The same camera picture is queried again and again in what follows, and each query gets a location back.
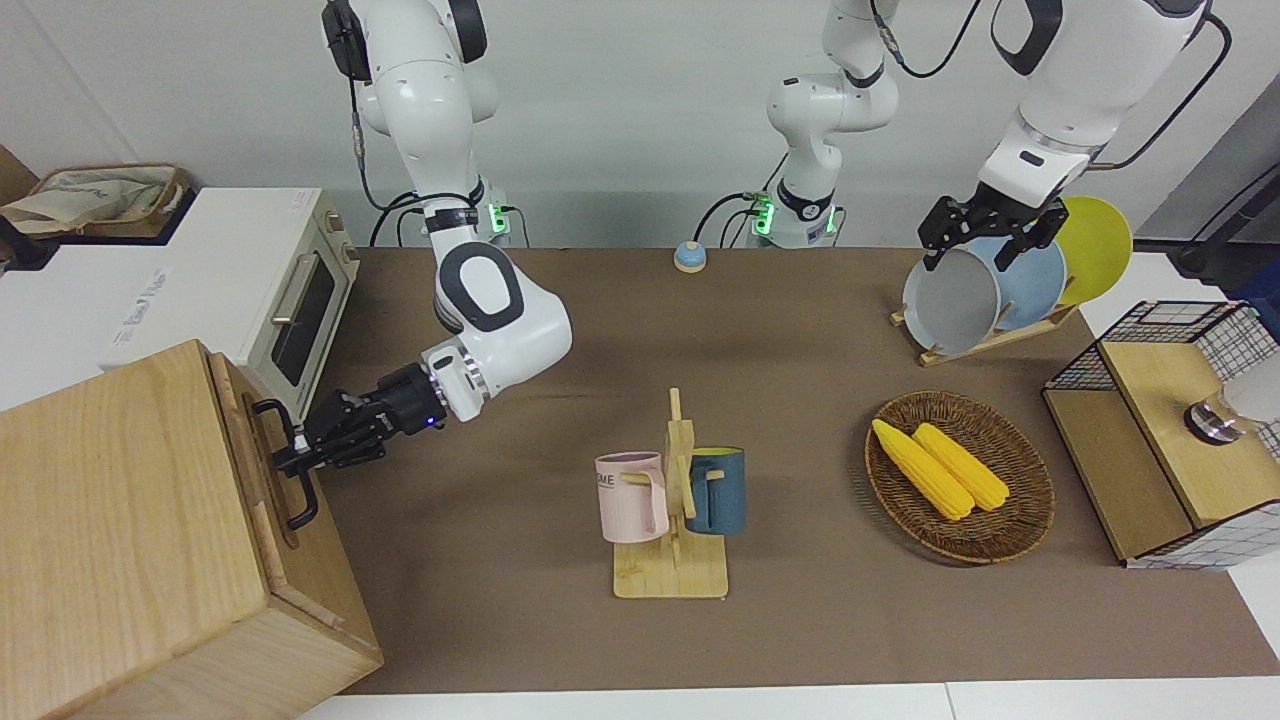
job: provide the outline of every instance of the oven window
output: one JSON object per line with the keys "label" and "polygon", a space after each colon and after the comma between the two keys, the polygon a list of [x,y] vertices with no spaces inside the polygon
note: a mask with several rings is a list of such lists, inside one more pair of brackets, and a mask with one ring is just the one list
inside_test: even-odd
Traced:
{"label": "oven window", "polygon": [[315,346],[316,336],[320,334],[320,325],[324,323],[325,310],[329,309],[329,300],[333,299],[333,273],[321,259],[316,263],[315,275],[311,277],[311,286],[302,297],[297,318],[293,324],[280,328],[280,334],[275,337],[271,361],[293,387],[298,387],[307,360],[311,359],[311,348]]}

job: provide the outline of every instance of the pink mug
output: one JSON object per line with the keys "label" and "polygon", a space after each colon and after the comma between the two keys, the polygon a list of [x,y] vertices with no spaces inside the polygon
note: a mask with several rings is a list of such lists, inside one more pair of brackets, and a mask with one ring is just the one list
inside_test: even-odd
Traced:
{"label": "pink mug", "polygon": [[614,452],[595,459],[600,529],[616,543],[646,542],[671,529],[662,454]]}

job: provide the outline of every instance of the robotic arm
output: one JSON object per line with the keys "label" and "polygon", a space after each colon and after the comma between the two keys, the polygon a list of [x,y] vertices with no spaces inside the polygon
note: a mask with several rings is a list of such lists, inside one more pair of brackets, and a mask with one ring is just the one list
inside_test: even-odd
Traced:
{"label": "robotic arm", "polygon": [[[486,242],[476,205],[489,192],[475,169],[471,126],[493,114],[492,83],[465,73],[485,50],[475,0],[330,0],[325,33],[339,70],[369,83],[361,118],[396,142],[435,252],[435,315],[453,337],[360,396],[337,391],[293,429],[275,464],[306,482],[311,468],[385,455],[383,441],[474,419],[507,387],[554,365],[572,331],[559,297]],[[480,77],[477,94],[468,79]],[[360,124],[356,124],[357,149]],[[274,405],[287,427],[292,423]]]}
{"label": "robotic arm", "polygon": [[927,269],[975,237],[1010,237],[1001,270],[1047,247],[1066,222],[1059,200],[1115,136],[1201,27],[1211,0],[1024,0],[1032,29],[1016,51],[1027,95],[978,173],[968,202],[941,197],[920,223]]}
{"label": "robotic arm", "polygon": [[[878,5],[892,17],[897,0]],[[822,47],[840,72],[790,77],[769,94],[769,122],[787,140],[787,159],[755,232],[778,247],[808,247],[831,225],[844,158],[828,136],[884,127],[897,113],[897,83],[884,74],[872,15],[870,0],[832,0]]]}

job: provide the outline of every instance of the mug handle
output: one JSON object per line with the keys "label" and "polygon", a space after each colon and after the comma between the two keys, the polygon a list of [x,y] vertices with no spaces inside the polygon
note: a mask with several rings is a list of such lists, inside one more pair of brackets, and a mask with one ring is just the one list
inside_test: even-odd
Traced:
{"label": "mug handle", "polygon": [[709,479],[710,471],[705,466],[695,462],[689,469],[689,489],[694,495],[694,527],[700,532],[712,529],[712,486]]}
{"label": "mug handle", "polygon": [[622,473],[622,480],[634,486],[649,486],[649,502],[653,512],[645,518],[645,532],[653,533],[658,529],[658,518],[667,514],[667,484],[658,470],[640,470],[639,473]]}

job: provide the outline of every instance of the corn cob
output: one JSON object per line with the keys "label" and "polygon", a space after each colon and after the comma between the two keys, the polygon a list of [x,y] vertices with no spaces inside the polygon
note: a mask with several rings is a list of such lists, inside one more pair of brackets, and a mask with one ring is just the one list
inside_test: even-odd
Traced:
{"label": "corn cob", "polygon": [[883,420],[872,420],[872,428],[890,460],[943,518],[959,520],[973,512],[969,492],[914,439]]}
{"label": "corn cob", "polygon": [[951,475],[969,491],[978,507],[995,510],[1009,500],[1009,486],[959,442],[929,423],[922,423],[911,436]]}

